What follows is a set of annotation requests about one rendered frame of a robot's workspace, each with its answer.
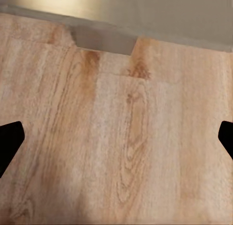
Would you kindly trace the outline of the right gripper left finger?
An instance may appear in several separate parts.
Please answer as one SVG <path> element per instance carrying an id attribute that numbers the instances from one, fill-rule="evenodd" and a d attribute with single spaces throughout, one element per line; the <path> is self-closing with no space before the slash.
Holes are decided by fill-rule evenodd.
<path id="1" fill-rule="evenodd" d="M 20 121 L 0 126 L 0 179 L 25 139 Z"/>

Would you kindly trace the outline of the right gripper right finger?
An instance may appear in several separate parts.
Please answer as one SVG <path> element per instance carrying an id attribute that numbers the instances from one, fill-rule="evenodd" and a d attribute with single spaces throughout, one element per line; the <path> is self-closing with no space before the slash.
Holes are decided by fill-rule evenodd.
<path id="1" fill-rule="evenodd" d="M 218 139 L 233 159 L 233 122 L 223 121 L 221 123 Z"/>

